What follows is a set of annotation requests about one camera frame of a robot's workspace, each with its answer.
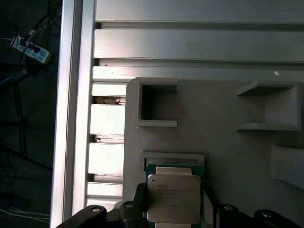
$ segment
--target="open box slot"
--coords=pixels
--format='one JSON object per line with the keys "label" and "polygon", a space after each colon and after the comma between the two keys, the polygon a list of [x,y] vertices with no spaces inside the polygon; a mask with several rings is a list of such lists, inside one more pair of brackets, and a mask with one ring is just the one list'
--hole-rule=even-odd
{"label": "open box slot", "polygon": [[289,82],[255,81],[240,89],[238,96],[264,97],[264,121],[240,123],[239,130],[301,130],[300,84]]}
{"label": "open box slot", "polygon": [[176,96],[177,80],[137,80],[137,126],[176,127],[173,114],[164,112]]}

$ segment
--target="power strip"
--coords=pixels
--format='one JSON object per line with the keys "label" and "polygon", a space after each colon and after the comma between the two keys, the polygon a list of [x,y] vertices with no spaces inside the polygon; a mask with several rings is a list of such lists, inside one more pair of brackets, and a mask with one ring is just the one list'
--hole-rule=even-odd
{"label": "power strip", "polygon": [[23,52],[27,46],[31,45],[31,47],[34,48],[27,48],[24,54],[32,57],[33,59],[43,64],[47,64],[50,61],[52,54],[48,50],[45,50],[32,42],[27,41],[22,43],[22,41],[25,41],[24,38],[21,36],[17,36],[16,39],[13,39],[10,45],[21,52]]}

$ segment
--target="gray plastic surface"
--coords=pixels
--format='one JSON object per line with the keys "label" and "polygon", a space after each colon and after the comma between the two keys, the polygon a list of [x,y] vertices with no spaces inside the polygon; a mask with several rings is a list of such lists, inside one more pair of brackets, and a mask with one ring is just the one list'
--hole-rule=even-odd
{"label": "gray plastic surface", "polygon": [[159,112],[177,120],[173,128],[136,128],[135,81],[127,86],[123,200],[131,200],[136,185],[145,182],[142,151],[188,152],[205,155],[206,181],[223,203],[253,215],[274,210],[304,225],[304,190],[272,180],[271,144],[303,141],[303,132],[238,131],[238,123],[264,119],[261,98],[250,102],[236,96],[248,82],[179,80],[177,96],[161,101]]}
{"label": "gray plastic surface", "polygon": [[176,127],[176,120],[161,118],[156,112],[157,101],[166,95],[176,94],[177,79],[137,78],[136,80],[136,112],[138,127]]}
{"label": "gray plastic surface", "polygon": [[271,146],[271,177],[304,189],[304,150]]}
{"label": "gray plastic surface", "polygon": [[239,130],[300,131],[301,84],[255,81],[237,89],[238,96],[264,97],[263,123],[241,123]]}

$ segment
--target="cpu processor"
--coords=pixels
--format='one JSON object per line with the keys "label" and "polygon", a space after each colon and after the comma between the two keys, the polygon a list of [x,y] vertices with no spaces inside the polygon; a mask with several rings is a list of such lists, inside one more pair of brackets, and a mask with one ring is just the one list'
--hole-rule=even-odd
{"label": "cpu processor", "polygon": [[155,224],[199,225],[202,167],[147,165],[146,170],[148,221]]}

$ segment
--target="dark background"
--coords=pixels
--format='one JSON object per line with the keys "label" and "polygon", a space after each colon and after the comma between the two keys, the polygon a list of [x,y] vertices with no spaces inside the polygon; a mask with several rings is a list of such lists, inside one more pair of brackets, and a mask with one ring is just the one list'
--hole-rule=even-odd
{"label": "dark background", "polygon": [[[13,22],[19,28],[19,35],[22,37],[25,37],[34,25],[48,13],[47,10],[48,0],[0,1],[0,16]],[[58,19],[56,22],[60,25],[61,20]],[[14,38],[14,27],[7,21],[0,19],[0,28],[1,38]],[[60,33],[60,29],[54,26],[52,32]],[[46,48],[45,38],[46,33],[41,31],[35,44]],[[52,63],[45,67],[37,62],[31,62],[30,66],[39,71],[40,75],[28,76],[19,83],[22,111],[27,118],[25,136],[28,157],[49,167],[52,167],[53,163],[57,72],[47,76],[43,74],[57,68],[59,43],[60,36],[51,36],[48,50],[52,53]],[[10,41],[0,39],[0,82],[15,75],[21,56],[21,52],[13,48],[8,51],[9,45]],[[26,67],[24,64],[25,58],[23,57],[19,72]],[[0,120],[16,117],[14,101],[13,88],[4,92],[3,85],[0,85]],[[17,128],[0,125],[0,140],[1,145],[20,152]],[[0,194],[15,193],[16,197],[13,199],[12,205],[20,210],[50,214],[52,173],[20,158],[13,158],[3,151],[0,153]],[[0,209],[8,211],[6,200],[1,200]],[[7,215],[0,211],[0,227],[49,227],[49,224]]]}

